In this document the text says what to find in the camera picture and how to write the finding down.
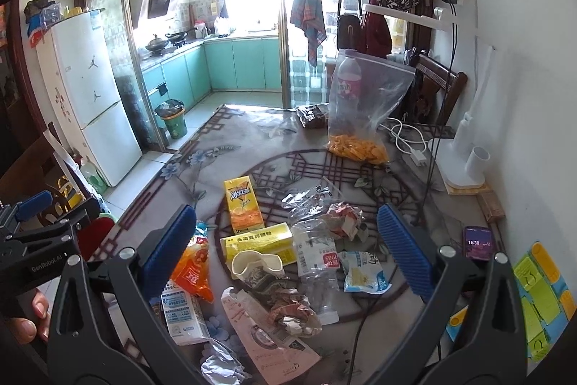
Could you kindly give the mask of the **black shoulder bag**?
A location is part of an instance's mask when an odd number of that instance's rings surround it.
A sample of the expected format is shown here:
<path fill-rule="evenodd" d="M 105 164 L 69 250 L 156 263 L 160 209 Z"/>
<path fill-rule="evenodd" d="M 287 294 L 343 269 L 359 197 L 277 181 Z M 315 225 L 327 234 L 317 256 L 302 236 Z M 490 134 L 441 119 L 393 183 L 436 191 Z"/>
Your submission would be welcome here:
<path fill-rule="evenodd" d="M 359 14 L 342 14 L 342 0 L 338 0 L 338 23 L 336 27 L 338 32 L 336 33 L 336 48 L 338 51 L 353 49 L 356 50 L 361 37 L 361 16 L 362 16 L 362 3 L 361 0 L 358 1 Z"/>

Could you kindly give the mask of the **person's left hand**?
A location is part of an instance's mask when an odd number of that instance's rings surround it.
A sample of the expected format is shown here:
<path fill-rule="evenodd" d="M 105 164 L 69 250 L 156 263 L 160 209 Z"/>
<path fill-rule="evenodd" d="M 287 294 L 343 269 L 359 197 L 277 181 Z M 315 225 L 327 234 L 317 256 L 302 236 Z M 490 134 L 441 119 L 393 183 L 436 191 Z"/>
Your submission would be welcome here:
<path fill-rule="evenodd" d="M 6 321 L 8 329 L 15 340 L 21 345 L 31 343 L 34 339 L 41 339 L 45 343 L 49 339 L 50 313 L 47 297 L 38 289 L 33 290 L 30 300 L 32 314 L 24 318 L 12 318 Z"/>

